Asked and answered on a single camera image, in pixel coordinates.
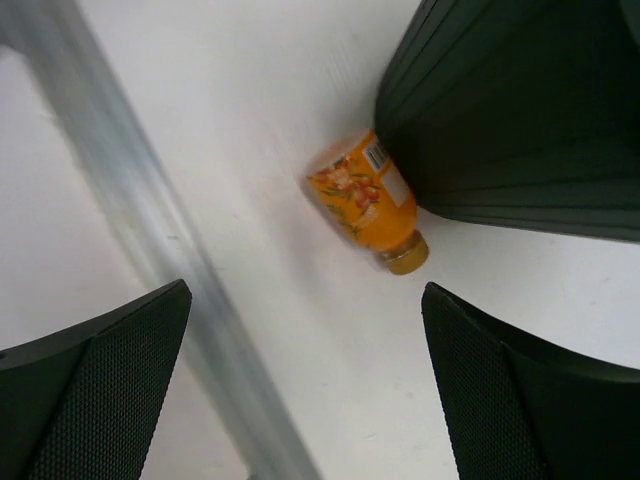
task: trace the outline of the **orange juice bottle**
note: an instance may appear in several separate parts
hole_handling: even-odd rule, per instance
[[[429,255],[415,229],[416,199],[373,130],[345,137],[317,155],[306,175],[346,235],[404,275]]]

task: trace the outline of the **dark green plastic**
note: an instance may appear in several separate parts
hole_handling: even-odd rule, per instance
[[[423,2],[376,130],[418,203],[462,221],[640,240],[640,2]]]

